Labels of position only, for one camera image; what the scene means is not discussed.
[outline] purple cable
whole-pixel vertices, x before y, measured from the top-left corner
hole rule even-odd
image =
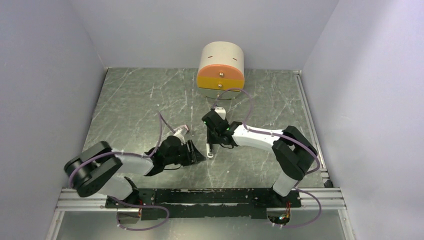
[[[226,92],[228,92],[228,91],[230,91],[230,90],[239,90],[239,91],[241,91],[241,92],[243,92],[244,94],[246,94],[247,96],[248,96],[248,98],[249,98],[249,100],[250,100],[250,107],[249,107],[249,112],[247,113],[247,115],[246,115],[246,117],[244,118],[244,121],[243,121],[243,127],[247,130],[247,131],[251,131],[252,133],[256,133],[256,134],[264,134],[264,135],[269,135],[269,136],[277,136],[277,137],[280,137],[280,138],[283,138],[283,139],[286,139],[286,140],[289,140],[289,141],[291,141],[292,143],[294,143],[294,144],[296,144],[296,145],[298,145],[298,146],[300,146],[301,148],[303,148],[303,149],[305,149],[312,157],[313,157],[313,159],[315,160],[315,162],[316,162],[316,167],[314,168],[314,169],[312,169],[312,170],[310,170],[310,171],[307,171],[306,172],[306,174],[305,175],[308,175],[308,174],[311,174],[311,173],[313,173],[313,172],[316,172],[316,171],[318,171],[319,169],[320,169],[320,167],[321,167],[321,164],[320,164],[320,160],[318,159],[318,156],[317,155],[315,155],[315,153],[311,150],[311,149],[309,149],[309,147],[307,147],[307,146],[305,146],[304,144],[302,144],[301,142],[299,142],[298,140],[296,140],[296,139],[294,139],[294,138],[291,138],[291,137],[289,137],[289,136],[286,136],[286,135],[283,135],[283,134],[279,134],[279,133],[271,133],[271,132],[269,132],[269,131],[261,131],[261,130],[255,130],[255,129],[250,129],[250,128],[248,128],[248,126],[246,125],[246,122],[248,121],[248,119],[249,119],[249,117],[250,117],[250,115],[251,115],[251,113],[252,113],[252,111],[253,111],[253,98],[252,98],[252,96],[247,92],[247,91],[245,91],[245,90],[243,90],[243,89],[241,89],[241,88],[238,88],[238,87],[232,87],[232,88],[228,88],[227,90],[225,90],[225,91],[223,91],[217,98],[216,98],[216,100],[215,100],[215,102],[213,103],[213,105],[212,105],[212,109],[215,109],[215,107],[217,106],[217,102],[218,102],[218,100],[222,97],[222,95],[224,94],[224,93],[226,93]],[[304,223],[302,223],[302,224],[296,224],[296,225],[289,225],[289,226],[283,226],[283,228],[287,228],[287,229],[294,229],[294,228],[300,228],[300,227],[304,227],[304,226],[306,226],[306,225],[308,225],[308,224],[311,224],[311,223],[313,223],[313,222],[315,222],[320,216],[321,216],[321,213],[322,213],[322,211],[323,211],[323,208],[322,208],[322,206],[321,206],[321,202],[320,202],[320,200],[318,200],[318,198],[316,197],[316,196],[314,196],[314,195],[312,195],[311,193],[309,193],[309,192],[307,192],[307,191],[304,191],[304,190],[301,190],[301,189],[299,189],[299,188],[297,188],[296,186],[299,184],[299,182],[300,181],[298,181],[295,185],[294,185],[294,189],[296,189],[296,190],[298,190],[299,192],[301,192],[301,193],[305,193],[305,194],[307,194],[307,195],[309,195],[309,196],[311,196],[313,199],[315,199],[316,200],[316,202],[318,203],[318,207],[319,207],[319,209],[318,209],[318,214],[313,218],[313,219],[311,219],[311,220],[309,220],[309,221],[307,221],[307,222],[304,222]]]
[[[118,223],[118,227],[120,227],[121,229],[124,230],[129,230],[129,231],[147,231],[147,230],[152,230],[155,228],[158,228],[160,226],[162,226],[163,224],[165,224],[169,219],[170,219],[170,211],[164,207],[164,206],[158,206],[158,205],[135,205],[135,204],[130,204],[130,203],[126,203],[124,201],[121,201],[119,199],[117,199],[116,197],[111,196],[111,199],[115,200],[117,203],[120,203],[122,205],[126,205],[128,207],[131,208],[137,208],[137,209],[162,209],[166,212],[166,217],[163,221],[161,221],[160,223],[151,226],[151,227],[146,227],[146,228],[130,228],[130,227],[125,227],[123,226],[120,222],[119,222],[119,217],[118,217],[118,212],[116,213],[116,223]]]
[[[122,155],[122,156],[131,156],[131,157],[137,157],[137,158],[150,158],[151,156],[153,156],[153,154],[155,154],[156,150],[158,150],[159,148],[159,144],[161,144],[161,140],[162,140],[162,120],[164,119],[161,115],[160,112],[157,112],[158,117],[159,117],[159,140],[156,143],[156,146],[154,147],[153,151],[149,154],[149,155],[141,155],[138,153],[133,153],[133,152],[121,152],[121,151],[111,151],[111,152],[106,152],[97,156],[94,156],[90,159],[88,159],[87,161],[83,162],[81,165],[79,165],[77,168],[75,168],[75,170],[69,175],[69,180],[68,180],[68,185],[70,188],[74,187],[74,177],[75,174],[77,174],[77,172],[82,169],[84,166],[92,163],[93,161],[96,161],[97,159],[101,159],[103,157],[106,156],[110,156],[110,155]]]
[[[162,122],[169,128],[169,130],[171,130],[171,132],[174,134],[175,130],[167,123],[167,121],[165,121],[164,117],[162,116],[162,114],[159,113],[160,119],[162,120]]]

